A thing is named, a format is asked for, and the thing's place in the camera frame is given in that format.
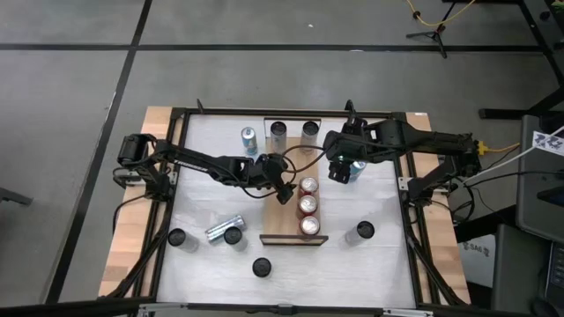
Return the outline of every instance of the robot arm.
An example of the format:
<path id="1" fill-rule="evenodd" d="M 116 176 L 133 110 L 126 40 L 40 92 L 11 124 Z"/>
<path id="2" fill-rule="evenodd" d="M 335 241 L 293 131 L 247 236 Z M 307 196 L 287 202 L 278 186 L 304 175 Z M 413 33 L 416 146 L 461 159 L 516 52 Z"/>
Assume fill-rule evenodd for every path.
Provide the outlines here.
<path id="1" fill-rule="evenodd" d="M 154 152 L 148 155 L 149 144 Z M 211 157 L 198 151 L 172 145 L 154 136 L 136 134 L 123 139 L 117 162 L 136 171 L 145 181 L 148 198 L 160 202 L 167 201 L 173 194 L 168 176 L 160 173 L 157 163 L 173 163 L 198 172 L 209 174 L 215 181 L 226 186 L 241 188 L 274 188 L 278 201 L 282 204 L 293 195 L 295 185 L 284 183 L 282 173 L 288 164 L 279 154 L 262 154 L 256 161 L 252 158 L 220 156 Z"/>
<path id="2" fill-rule="evenodd" d="M 410 152 L 444 155 L 444 162 L 427 176 L 408 182 L 409 198 L 416 201 L 430 197 L 435 188 L 455 177 L 471 177 L 481 169 L 478 146 L 471 134 L 420 131 L 393 119 L 367 124 L 356 116 L 350 100 L 345 110 L 349 118 L 341 132 L 330 131 L 323 142 L 330 161 L 329 178 L 334 181 L 346 184 L 354 161 L 381 163 Z"/>

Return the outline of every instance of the tripod stand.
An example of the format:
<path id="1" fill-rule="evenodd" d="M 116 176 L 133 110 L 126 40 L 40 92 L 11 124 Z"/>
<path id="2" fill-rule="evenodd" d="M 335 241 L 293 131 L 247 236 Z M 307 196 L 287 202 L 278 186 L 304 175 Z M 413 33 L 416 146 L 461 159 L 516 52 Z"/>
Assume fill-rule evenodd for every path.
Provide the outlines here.
<path id="1" fill-rule="evenodd" d="M 452 12 L 452 9 L 454 9 L 455 4 L 456 4 L 456 2 L 453 2 L 450 5 L 449 10 L 444 15 L 441 22 L 444 22 L 444 20 L 446 20 L 449 17 L 449 14 Z M 421 12 L 415 11 L 413 13 L 413 18 L 417 19 L 417 17 L 420 14 L 421 14 Z M 437 28 L 434 31 L 427 31 L 427 32 L 420 32 L 420 33 L 410 33 L 410 34 L 407 34 L 405 37 L 408 38 L 408 39 L 411 39 L 411 38 L 418 37 L 418 36 L 426 36 L 427 38 L 429 38 L 429 39 L 433 40 L 434 42 L 436 42 L 437 44 L 439 44 L 439 49 L 441 50 L 442 58 L 447 58 L 447 52 L 444 50 L 444 45 L 442 45 L 442 39 L 441 39 L 441 33 L 442 33 L 442 31 L 444 31 L 445 28 L 446 28 L 446 26 L 443 23 L 440 23 L 439 26 L 437 26 Z"/>

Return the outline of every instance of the white tabletop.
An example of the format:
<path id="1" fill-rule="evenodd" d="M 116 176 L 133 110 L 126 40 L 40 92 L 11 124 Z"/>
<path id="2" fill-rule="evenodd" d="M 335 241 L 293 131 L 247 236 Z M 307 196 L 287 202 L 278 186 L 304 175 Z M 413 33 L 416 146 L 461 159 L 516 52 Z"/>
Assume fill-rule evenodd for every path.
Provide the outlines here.
<path id="1" fill-rule="evenodd" d="M 329 130 L 340 131 L 344 122 L 322 119 L 318 145 Z M 285 123 L 288 136 L 301 135 L 303 122 Z M 270 123 L 258 116 L 192 115 L 185 146 L 212 156 L 244 156 L 244 127 L 255 129 L 258 153 L 263 153 Z M 318 168 L 322 231 L 329 236 L 320 247 L 263 246 L 258 238 L 263 233 L 262 200 L 183 168 L 170 228 L 182 228 L 197 237 L 200 246 L 193 254 L 167 247 L 157 300 L 414 308 L 393 163 L 368 165 L 357 181 L 346 185 L 329 180 L 326 159 L 319 161 Z M 225 242 L 210 245 L 204 231 L 235 215 L 242 215 L 247 223 L 247 249 L 237 253 Z M 371 221 L 376 234 L 348 247 L 343 235 L 361 220 Z M 271 261 L 272 272 L 266 278 L 252 272 L 259 257 Z"/>

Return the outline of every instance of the concrete floor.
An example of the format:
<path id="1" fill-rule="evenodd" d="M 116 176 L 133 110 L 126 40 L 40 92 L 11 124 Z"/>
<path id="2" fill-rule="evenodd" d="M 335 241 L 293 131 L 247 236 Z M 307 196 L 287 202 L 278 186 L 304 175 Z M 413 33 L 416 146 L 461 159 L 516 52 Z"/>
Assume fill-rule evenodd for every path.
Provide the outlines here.
<path id="1" fill-rule="evenodd" d="M 415 1 L 429 21 L 448 9 Z M 129 44 L 142 0 L 0 2 L 0 43 Z M 459 4 L 455 11 L 462 7 Z M 403 1 L 153 1 L 144 44 L 286 43 L 418 45 L 426 30 Z M 475 4 L 447 26 L 449 45 L 534 45 L 516 6 Z M 39 303 L 108 112 L 125 52 L 0 51 L 0 187 L 34 197 L 0 204 L 0 306 Z M 122 137 L 147 106 L 428 112 L 445 132 L 474 132 L 499 148 L 518 142 L 519 122 L 481 121 L 481 107 L 527 108 L 557 86 L 541 54 L 364 52 L 139 52 L 61 300 L 97 295 L 122 190 L 111 170 Z M 484 165 L 499 155 L 484 157 Z M 508 166 L 500 173 L 515 170 Z M 494 208 L 515 200 L 515 179 L 484 184 Z M 457 206 L 467 197 L 450 200 Z M 477 215 L 486 208 L 478 203 Z"/>

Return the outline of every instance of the blue can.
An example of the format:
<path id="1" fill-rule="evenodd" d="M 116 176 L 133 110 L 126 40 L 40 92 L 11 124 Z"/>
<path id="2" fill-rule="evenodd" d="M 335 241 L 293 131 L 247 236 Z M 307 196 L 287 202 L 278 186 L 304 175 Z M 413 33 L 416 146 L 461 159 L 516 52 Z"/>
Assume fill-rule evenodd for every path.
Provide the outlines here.
<path id="1" fill-rule="evenodd" d="M 251 127 L 243 128 L 243 130 L 241 130 L 241 139 L 243 140 L 245 153 L 247 153 L 247 155 L 255 155 L 258 151 L 255 130 Z"/>
<path id="2" fill-rule="evenodd" d="M 356 181 L 359 178 L 360 174 L 366 168 L 367 164 L 365 162 L 354 162 L 351 164 L 351 176 L 349 177 L 349 181 Z"/>

